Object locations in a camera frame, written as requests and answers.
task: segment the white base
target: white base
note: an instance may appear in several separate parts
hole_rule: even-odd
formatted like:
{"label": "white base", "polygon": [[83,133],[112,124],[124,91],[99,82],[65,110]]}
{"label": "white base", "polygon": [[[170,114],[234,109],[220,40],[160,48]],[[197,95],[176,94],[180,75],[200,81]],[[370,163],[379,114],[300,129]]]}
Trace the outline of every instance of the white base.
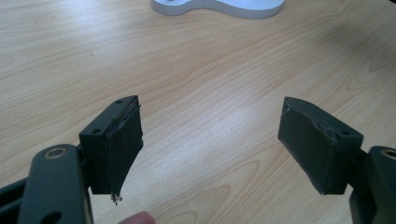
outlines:
{"label": "white base", "polygon": [[196,8],[208,8],[236,17],[263,19],[278,13],[283,3],[284,0],[151,0],[151,7],[168,16],[178,16]]}

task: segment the black mechanical bracket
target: black mechanical bracket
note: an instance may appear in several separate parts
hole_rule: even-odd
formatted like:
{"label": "black mechanical bracket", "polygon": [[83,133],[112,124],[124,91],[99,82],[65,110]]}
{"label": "black mechanical bracket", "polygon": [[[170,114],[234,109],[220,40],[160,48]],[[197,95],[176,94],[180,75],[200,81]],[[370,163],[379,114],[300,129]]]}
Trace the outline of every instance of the black mechanical bracket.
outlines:
{"label": "black mechanical bracket", "polygon": [[396,223],[396,149],[361,150],[363,135],[319,107],[286,97],[278,138],[320,194],[344,194],[355,224]]}
{"label": "black mechanical bracket", "polygon": [[93,223],[88,187],[115,203],[143,146],[137,96],[112,103],[80,134],[80,145],[37,153],[30,174],[0,189],[0,223]]}

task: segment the wooden table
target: wooden table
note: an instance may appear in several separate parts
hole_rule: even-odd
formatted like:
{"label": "wooden table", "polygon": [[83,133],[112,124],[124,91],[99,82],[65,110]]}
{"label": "wooden table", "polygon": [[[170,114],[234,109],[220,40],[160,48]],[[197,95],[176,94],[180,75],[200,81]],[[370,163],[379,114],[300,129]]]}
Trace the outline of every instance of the wooden table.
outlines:
{"label": "wooden table", "polygon": [[96,223],[350,223],[277,140],[285,96],[396,147],[396,5],[290,0],[267,20],[179,17],[149,0],[0,3],[0,187],[112,101],[139,95],[145,146]]}

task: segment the screw hole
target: screw hole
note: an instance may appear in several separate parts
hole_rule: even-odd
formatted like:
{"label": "screw hole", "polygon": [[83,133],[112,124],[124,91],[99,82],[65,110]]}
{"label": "screw hole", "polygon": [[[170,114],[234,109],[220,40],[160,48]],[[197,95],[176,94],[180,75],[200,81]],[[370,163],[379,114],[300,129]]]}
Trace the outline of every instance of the screw hole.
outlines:
{"label": "screw hole", "polygon": [[99,132],[101,132],[102,130],[100,130],[100,129],[94,129],[91,133],[99,133]]}
{"label": "screw hole", "polygon": [[61,220],[61,217],[62,217],[62,213],[51,212],[45,217],[43,217],[43,219],[41,219],[41,224],[55,224],[59,222],[59,220]]}
{"label": "screw hole", "polygon": [[348,135],[350,135],[350,132],[347,132],[347,131],[342,131],[342,132],[341,132],[341,134],[342,134],[342,135],[346,135],[346,136],[348,136]]}
{"label": "screw hole", "polygon": [[44,154],[44,157],[48,160],[54,160],[62,157],[64,153],[66,153],[66,148],[57,147],[46,152],[46,154]]}
{"label": "screw hole", "polygon": [[396,151],[390,149],[382,149],[381,152],[384,156],[396,160]]}

